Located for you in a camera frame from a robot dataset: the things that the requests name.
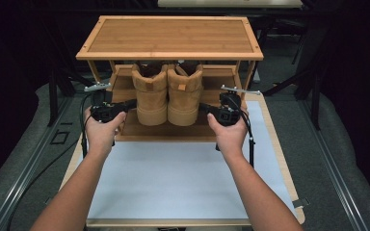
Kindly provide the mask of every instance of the white surface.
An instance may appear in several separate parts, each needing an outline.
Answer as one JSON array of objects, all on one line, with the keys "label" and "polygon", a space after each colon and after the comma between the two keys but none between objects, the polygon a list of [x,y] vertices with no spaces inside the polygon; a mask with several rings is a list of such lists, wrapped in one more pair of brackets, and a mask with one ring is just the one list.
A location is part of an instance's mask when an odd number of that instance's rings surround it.
[{"label": "white surface", "polygon": [[[260,106],[247,103],[255,169],[296,215]],[[243,150],[249,159],[248,141]],[[119,141],[106,161],[88,218],[248,217],[215,143]]]},{"label": "white surface", "polygon": [[158,0],[158,7],[299,8],[301,0]]}]

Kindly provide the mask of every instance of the dark background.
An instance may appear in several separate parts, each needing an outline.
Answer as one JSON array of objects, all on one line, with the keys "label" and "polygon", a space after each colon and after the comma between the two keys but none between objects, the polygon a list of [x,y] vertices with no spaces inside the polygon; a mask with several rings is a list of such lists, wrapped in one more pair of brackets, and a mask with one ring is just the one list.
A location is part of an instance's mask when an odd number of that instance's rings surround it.
[{"label": "dark background", "polygon": [[[175,14],[158,9],[156,1],[37,2],[0,0],[0,167],[33,119],[39,104],[36,89],[51,76],[73,81],[72,73],[89,71],[86,63],[74,56],[101,14]],[[357,165],[370,184],[370,1],[344,2],[336,11],[342,24],[334,31],[334,46],[322,47],[330,54],[318,69],[325,70],[322,93],[340,115]],[[188,9],[176,13],[223,12]],[[322,26],[314,27],[312,33],[321,43],[325,33],[320,31],[328,32],[331,24],[317,25]],[[299,69],[305,68],[319,49],[304,45]]]}]

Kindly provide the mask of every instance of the pair of boots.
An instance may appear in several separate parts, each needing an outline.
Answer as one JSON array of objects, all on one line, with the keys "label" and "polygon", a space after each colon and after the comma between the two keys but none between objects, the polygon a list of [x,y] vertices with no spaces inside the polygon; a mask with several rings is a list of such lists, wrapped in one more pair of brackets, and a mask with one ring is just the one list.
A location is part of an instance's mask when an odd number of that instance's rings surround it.
[{"label": "pair of boots", "polygon": [[178,126],[194,124],[203,90],[202,71],[201,64],[133,64],[140,123],[152,126],[168,120]]}]

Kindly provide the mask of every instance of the shelf top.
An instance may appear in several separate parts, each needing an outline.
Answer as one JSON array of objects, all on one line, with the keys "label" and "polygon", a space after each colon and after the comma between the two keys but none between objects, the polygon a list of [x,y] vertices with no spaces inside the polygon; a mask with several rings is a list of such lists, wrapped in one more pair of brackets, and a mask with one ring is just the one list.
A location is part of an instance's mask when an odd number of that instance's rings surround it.
[{"label": "shelf top", "polygon": [[245,17],[103,15],[77,60],[245,60],[263,54]]}]

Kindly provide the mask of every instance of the wooden platform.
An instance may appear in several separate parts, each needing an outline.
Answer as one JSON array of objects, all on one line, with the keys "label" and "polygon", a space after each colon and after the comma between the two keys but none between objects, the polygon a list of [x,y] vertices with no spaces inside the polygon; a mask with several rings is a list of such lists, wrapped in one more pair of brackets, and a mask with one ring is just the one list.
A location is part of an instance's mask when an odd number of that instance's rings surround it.
[{"label": "wooden platform", "polygon": [[[219,94],[225,92],[221,86],[237,87],[241,83],[234,65],[204,65],[202,84],[204,87],[200,102],[219,106]],[[118,64],[110,79],[107,90],[113,92],[113,102],[135,99],[136,91],[131,77],[131,64]],[[215,135],[209,128],[206,114],[199,112],[198,119],[191,126],[176,126],[168,121],[161,125],[145,126],[137,119],[137,111],[128,112],[117,141],[214,141]]]}]

